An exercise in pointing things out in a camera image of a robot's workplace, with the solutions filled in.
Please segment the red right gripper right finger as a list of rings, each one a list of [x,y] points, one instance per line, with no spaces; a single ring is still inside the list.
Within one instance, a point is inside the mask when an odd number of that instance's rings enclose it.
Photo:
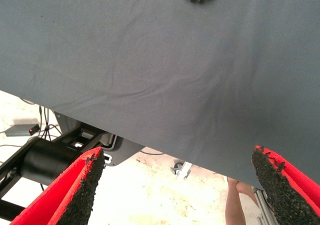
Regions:
[[[257,145],[256,176],[279,225],[318,225],[320,186],[278,153]]]

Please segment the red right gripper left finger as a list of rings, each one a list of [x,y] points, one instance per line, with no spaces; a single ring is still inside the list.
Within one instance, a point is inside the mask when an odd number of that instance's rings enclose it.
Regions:
[[[86,151],[16,216],[11,224],[88,224],[104,166],[102,148]]]

